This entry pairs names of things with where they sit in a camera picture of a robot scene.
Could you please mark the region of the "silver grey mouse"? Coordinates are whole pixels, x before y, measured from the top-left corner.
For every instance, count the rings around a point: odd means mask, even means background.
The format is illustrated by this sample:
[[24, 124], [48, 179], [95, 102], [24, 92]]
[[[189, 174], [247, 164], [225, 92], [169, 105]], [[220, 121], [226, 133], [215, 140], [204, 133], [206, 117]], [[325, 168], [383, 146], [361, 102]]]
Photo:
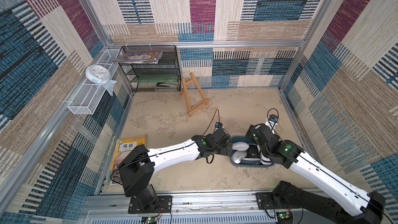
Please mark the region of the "silver grey mouse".
[[243, 159], [247, 157], [247, 151], [236, 151], [232, 156], [231, 156], [231, 161], [235, 164], [241, 164]]

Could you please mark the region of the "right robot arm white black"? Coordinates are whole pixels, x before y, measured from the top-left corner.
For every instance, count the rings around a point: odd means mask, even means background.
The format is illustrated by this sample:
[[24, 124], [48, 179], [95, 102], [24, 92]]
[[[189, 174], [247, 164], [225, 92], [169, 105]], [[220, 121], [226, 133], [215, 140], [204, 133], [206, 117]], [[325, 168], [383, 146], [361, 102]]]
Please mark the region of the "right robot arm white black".
[[386, 199], [380, 193], [368, 193], [343, 180], [296, 143], [282, 140], [264, 123], [251, 125], [246, 137], [259, 145], [264, 157], [301, 175], [327, 194], [322, 197], [281, 181], [272, 192], [274, 201], [306, 209], [336, 224], [381, 223]]

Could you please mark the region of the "white mouse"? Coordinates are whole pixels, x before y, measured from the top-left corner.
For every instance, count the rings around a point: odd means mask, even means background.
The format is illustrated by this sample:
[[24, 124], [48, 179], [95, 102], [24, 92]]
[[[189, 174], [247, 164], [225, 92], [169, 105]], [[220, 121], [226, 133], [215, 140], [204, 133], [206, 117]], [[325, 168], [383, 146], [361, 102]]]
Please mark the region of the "white mouse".
[[236, 151], [247, 151], [249, 147], [249, 144], [246, 142], [235, 142], [232, 145], [232, 149]]

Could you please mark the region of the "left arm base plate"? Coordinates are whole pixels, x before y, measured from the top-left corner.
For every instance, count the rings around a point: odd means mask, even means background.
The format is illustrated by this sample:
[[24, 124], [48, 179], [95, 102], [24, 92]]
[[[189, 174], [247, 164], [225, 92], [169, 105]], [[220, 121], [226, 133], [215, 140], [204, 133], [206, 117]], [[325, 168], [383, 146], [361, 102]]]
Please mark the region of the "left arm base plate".
[[173, 204], [173, 196], [157, 195], [157, 199], [145, 205], [141, 203], [136, 197], [132, 197], [129, 203], [129, 214], [157, 214], [157, 213], [170, 213]]

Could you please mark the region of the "light grey mouse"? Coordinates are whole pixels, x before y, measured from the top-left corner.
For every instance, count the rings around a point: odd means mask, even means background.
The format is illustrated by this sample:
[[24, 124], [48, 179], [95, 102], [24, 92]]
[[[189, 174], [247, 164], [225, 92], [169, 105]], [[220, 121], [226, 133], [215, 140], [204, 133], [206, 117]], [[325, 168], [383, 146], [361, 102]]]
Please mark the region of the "light grey mouse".
[[243, 158], [240, 163], [249, 165], [261, 165], [262, 160], [259, 158]]

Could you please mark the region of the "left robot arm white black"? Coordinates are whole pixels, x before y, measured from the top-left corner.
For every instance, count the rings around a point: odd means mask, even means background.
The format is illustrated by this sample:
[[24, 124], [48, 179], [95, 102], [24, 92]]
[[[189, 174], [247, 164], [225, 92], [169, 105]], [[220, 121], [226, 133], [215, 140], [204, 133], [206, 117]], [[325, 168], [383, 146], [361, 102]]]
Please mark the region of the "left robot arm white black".
[[166, 207], [150, 184], [156, 172], [186, 161], [207, 160], [214, 155], [229, 157], [231, 154], [231, 136], [219, 127], [213, 133], [195, 135], [173, 146], [148, 149], [145, 145], [138, 145], [113, 170], [111, 176], [119, 175], [124, 195], [137, 201], [139, 211], [154, 213]]

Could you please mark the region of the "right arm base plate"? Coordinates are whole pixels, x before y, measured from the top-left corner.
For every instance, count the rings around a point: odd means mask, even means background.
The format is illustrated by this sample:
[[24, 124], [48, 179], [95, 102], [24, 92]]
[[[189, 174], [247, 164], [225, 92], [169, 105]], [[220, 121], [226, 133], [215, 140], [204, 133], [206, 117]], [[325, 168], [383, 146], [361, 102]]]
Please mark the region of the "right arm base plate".
[[259, 210], [301, 208], [299, 205], [288, 203], [287, 201], [282, 200], [280, 197], [274, 197], [271, 192], [258, 192], [258, 193], [255, 193], [255, 196], [256, 196], [256, 203], [258, 205]]

